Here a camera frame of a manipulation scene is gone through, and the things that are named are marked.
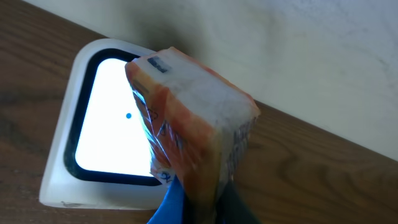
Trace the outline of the small orange snack packet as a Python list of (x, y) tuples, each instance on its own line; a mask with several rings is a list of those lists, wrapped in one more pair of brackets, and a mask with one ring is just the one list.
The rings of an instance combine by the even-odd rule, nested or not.
[(195, 213), (213, 210), (260, 111), (253, 98), (176, 48), (125, 66), (152, 154), (151, 174), (176, 177)]

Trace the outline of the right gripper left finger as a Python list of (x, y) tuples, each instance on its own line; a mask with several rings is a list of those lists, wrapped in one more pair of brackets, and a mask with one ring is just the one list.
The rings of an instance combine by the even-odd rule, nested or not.
[(147, 224), (182, 224), (185, 192), (177, 177), (174, 178), (165, 197)]

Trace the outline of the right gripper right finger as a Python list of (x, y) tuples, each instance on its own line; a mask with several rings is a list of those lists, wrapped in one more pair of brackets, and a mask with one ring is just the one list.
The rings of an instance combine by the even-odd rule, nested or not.
[(233, 182), (228, 182), (216, 204), (216, 224), (260, 224), (240, 198)]

